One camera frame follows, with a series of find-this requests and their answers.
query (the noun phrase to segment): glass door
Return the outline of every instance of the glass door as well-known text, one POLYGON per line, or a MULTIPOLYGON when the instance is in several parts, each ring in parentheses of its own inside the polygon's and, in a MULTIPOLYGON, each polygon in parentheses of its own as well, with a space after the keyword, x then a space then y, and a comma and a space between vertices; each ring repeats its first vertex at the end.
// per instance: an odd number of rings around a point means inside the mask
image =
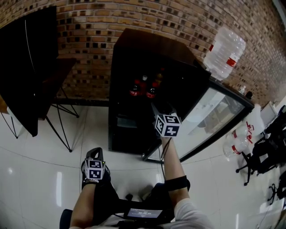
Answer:
POLYGON ((243 109, 244 106, 236 100, 209 88, 182 122, 179 134, 174 138, 179 158, 215 135, 243 109))

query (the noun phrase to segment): black strap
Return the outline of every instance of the black strap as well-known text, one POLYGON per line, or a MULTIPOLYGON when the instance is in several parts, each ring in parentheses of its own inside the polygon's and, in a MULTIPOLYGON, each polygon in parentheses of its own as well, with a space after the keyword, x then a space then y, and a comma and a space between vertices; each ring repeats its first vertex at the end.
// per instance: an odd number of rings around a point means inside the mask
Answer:
POLYGON ((188 187, 188 184, 189 182, 187 176, 178 177, 172 180, 165 181, 165 186, 168 191, 174 191, 177 189, 186 188, 188 187))

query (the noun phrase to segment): white tile floor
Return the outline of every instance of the white tile floor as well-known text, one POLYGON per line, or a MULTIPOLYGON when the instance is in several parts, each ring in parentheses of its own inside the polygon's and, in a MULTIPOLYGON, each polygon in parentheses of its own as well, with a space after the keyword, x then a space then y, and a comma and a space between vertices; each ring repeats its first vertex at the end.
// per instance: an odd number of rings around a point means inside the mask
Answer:
MULTIPOLYGON (((61 112, 69 153, 46 121, 38 135, 22 130, 15 139, 0 118, 0 228, 56 229, 64 209, 73 209, 80 193, 80 162, 88 150, 102 147, 120 197, 162 182, 161 167, 139 156, 108 151, 108 108, 76 106, 77 119, 61 112)), ((48 117, 61 134, 55 108, 48 117)), ((191 183, 190 197, 217 229, 269 229, 277 222, 283 200, 269 206, 269 184, 278 184, 279 169, 253 175, 236 174, 241 157, 227 161, 223 138, 183 163, 191 183)))

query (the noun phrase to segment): display screen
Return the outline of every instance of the display screen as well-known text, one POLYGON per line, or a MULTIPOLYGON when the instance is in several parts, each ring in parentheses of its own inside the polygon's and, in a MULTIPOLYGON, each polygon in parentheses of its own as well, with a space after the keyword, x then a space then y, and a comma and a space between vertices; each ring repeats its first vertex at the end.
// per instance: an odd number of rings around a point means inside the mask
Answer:
POLYGON ((158 218, 163 210, 144 210, 131 208, 128 212, 128 217, 136 218, 158 218))

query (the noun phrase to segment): glass door refrigerator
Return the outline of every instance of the glass door refrigerator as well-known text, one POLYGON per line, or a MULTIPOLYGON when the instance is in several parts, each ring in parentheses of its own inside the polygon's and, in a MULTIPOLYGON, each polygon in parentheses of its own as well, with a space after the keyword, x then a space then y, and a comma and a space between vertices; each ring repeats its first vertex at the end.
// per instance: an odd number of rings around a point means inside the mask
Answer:
POLYGON ((176 111, 182 120, 174 138, 181 161, 202 151, 237 125, 254 105, 210 77, 181 42, 125 29, 114 46, 109 94, 109 151, 139 154, 160 162, 161 140, 154 124, 176 111), (135 81, 147 76, 147 88, 162 73, 156 97, 130 95, 135 81))
MULTIPOLYGON (((207 91, 182 121, 174 138, 180 161, 189 159, 228 133, 253 108, 245 96, 210 77, 207 91)), ((158 150, 144 154, 143 160, 160 162, 158 150)))

